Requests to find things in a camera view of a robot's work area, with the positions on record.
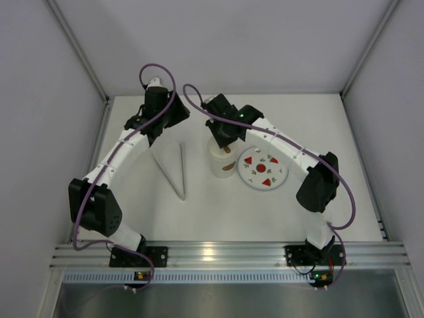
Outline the white round container lid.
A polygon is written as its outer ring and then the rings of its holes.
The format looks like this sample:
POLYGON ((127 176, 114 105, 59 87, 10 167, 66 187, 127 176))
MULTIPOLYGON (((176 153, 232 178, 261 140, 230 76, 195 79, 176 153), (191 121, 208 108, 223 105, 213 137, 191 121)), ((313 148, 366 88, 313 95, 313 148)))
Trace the white round container lid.
POLYGON ((211 137, 207 142, 207 151, 210 157, 214 160, 224 161, 233 159, 238 152, 237 143, 232 143, 228 146, 220 147, 217 141, 211 137))

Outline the white cylindrical lunch container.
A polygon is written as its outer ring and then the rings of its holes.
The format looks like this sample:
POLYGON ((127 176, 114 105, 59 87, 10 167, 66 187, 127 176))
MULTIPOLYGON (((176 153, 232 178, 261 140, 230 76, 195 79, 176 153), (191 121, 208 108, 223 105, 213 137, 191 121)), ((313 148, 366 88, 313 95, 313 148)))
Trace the white cylindrical lunch container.
POLYGON ((216 178, 229 178, 235 172, 235 156, 211 156, 209 159, 209 168, 216 178))

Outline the metal tongs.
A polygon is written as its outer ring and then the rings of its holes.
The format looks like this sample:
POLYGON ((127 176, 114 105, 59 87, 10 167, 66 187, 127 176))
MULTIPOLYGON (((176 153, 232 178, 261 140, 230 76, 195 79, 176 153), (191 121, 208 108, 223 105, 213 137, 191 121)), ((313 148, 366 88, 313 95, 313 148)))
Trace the metal tongs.
POLYGON ((152 155, 160 171, 181 201, 186 200, 184 144, 180 140, 165 141, 152 147, 152 155))

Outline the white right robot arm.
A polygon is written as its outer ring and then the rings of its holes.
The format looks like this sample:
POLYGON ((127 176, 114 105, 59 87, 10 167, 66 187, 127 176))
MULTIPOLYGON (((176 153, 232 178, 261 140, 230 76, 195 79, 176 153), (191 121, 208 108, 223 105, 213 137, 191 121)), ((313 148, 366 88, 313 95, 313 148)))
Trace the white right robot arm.
POLYGON ((306 150, 251 105, 237 109, 219 94, 201 106, 209 114, 206 125, 219 148, 238 140, 250 145, 237 162, 238 174, 246 185, 264 191, 280 187, 288 176, 297 178, 300 187, 295 198, 306 212, 306 249, 311 256, 323 258, 335 241, 325 210, 337 194, 338 158, 332 152, 321 155, 306 150))

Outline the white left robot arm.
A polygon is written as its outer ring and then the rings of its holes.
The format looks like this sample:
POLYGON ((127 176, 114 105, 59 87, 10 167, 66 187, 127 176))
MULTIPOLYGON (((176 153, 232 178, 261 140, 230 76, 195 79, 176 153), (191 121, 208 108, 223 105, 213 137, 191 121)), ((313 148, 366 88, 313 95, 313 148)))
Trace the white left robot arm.
POLYGON ((144 103, 124 125, 117 142, 106 157, 83 179, 68 186, 70 218, 78 228, 94 231, 104 242, 135 255, 146 250, 146 239, 123 221, 123 212, 114 195, 138 157, 164 132, 189 118, 189 110, 175 91, 161 85, 148 86, 144 103))

